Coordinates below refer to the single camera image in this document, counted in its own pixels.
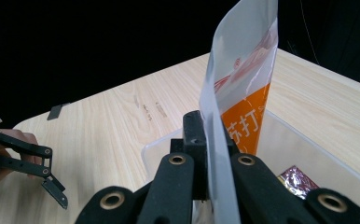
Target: plastic bag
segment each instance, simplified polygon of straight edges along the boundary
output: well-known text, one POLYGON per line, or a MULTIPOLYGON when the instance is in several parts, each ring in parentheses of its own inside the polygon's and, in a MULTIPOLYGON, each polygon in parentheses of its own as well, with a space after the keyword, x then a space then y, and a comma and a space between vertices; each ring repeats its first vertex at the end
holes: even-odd
POLYGON ((217 223, 240 223, 223 123, 241 151, 256 154, 277 43, 276 0, 241 0, 215 31, 200 111, 217 223))

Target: black background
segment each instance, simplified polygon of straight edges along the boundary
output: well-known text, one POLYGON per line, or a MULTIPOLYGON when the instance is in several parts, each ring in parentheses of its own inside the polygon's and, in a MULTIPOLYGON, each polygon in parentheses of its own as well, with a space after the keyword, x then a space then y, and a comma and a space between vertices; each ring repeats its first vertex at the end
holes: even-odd
MULTIPOLYGON (((0 128, 209 52, 216 26, 236 3, 0 2, 0 128)), ((349 37, 347 44, 336 44, 346 35, 334 36, 331 30, 350 33, 359 27, 351 21, 360 23, 360 1, 354 14, 348 13, 351 3, 279 1, 279 48, 317 63, 309 33, 315 54, 326 57, 320 65, 336 71, 350 44, 349 37), (343 14, 353 16, 343 19, 343 14)), ((352 53, 360 56, 354 50, 346 55, 352 53)))

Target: orange label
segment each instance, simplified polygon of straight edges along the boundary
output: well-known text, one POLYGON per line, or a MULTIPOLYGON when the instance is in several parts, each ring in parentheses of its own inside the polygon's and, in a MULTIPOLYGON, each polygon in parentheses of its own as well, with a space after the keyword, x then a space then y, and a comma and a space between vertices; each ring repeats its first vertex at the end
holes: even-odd
POLYGON ((270 84, 246 96, 221 115, 230 138, 243 153, 256 155, 269 89, 270 84))

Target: clear plastic bin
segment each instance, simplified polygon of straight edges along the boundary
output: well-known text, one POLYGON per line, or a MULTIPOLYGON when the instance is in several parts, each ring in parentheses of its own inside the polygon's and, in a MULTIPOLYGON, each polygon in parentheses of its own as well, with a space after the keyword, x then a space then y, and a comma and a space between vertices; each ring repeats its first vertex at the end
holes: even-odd
MULTIPOLYGON (((154 178, 161 158, 169 153, 172 138, 182 138, 182 129, 142 149, 146 182, 154 178)), ((256 155, 276 175, 296 165, 319 187, 346 195, 360 206, 360 175, 268 110, 263 119, 256 155)))

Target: light wood tabletop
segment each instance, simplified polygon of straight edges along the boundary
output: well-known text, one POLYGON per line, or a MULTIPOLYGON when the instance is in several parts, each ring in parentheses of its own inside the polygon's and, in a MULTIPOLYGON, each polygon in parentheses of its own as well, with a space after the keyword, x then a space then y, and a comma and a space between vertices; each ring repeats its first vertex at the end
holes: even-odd
MULTIPOLYGON (((80 99, 57 119, 47 120, 47 112, 18 124, 54 150, 52 173, 69 205, 62 209, 41 178, 14 172, 0 182, 0 223, 74 223, 100 189, 142 187, 142 148, 182 128, 183 116, 199 109, 208 59, 80 99)), ((360 174, 360 83, 278 49, 267 109, 360 174)))

